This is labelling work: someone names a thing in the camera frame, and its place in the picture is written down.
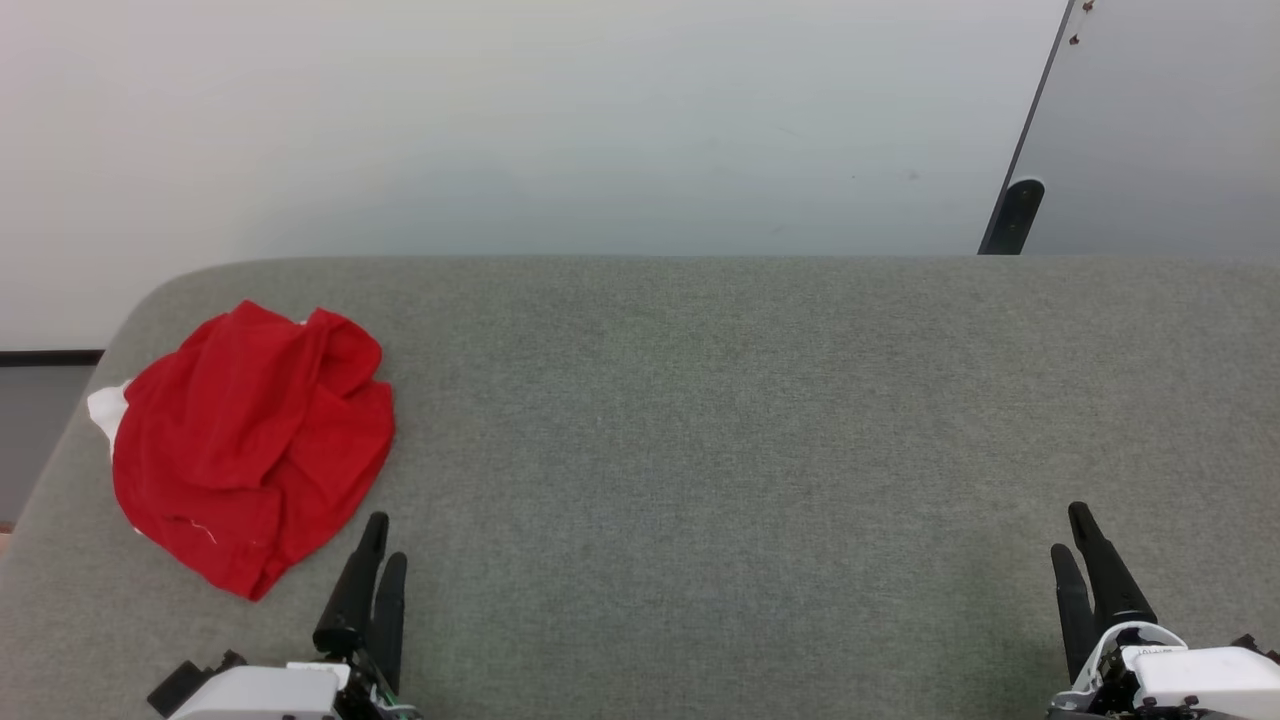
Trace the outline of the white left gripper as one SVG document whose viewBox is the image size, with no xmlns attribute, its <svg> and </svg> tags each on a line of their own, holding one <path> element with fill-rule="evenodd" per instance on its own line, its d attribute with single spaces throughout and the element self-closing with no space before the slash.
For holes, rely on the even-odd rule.
<svg viewBox="0 0 1280 720">
<path fill-rule="evenodd" d="M 390 519 L 374 512 L 349 553 L 314 629 L 319 653 L 349 659 L 366 646 L 381 678 L 351 662 L 288 662 L 280 667 L 239 664 L 196 667 L 192 689 L 170 711 L 172 719 L 420 719 L 402 703 L 401 666 L 407 556 L 385 557 Z"/>
</svg>

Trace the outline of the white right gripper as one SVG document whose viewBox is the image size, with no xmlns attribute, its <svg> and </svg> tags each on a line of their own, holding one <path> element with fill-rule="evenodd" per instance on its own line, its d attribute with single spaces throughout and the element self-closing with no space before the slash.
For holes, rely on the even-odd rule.
<svg viewBox="0 0 1280 720">
<path fill-rule="evenodd" d="M 1062 647 L 1071 687 L 1057 693 L 1047 719 L 1276 719 L 1277 651 L 1245 634 L 1233 643 L 1192 648 L 1157 625 L 1146 594 L 1091 507 L 1068 506 L 1076 550 L 1053 544 Z M 1096 629 L 1101 635 L 1097 642 Z"/>
</svg>

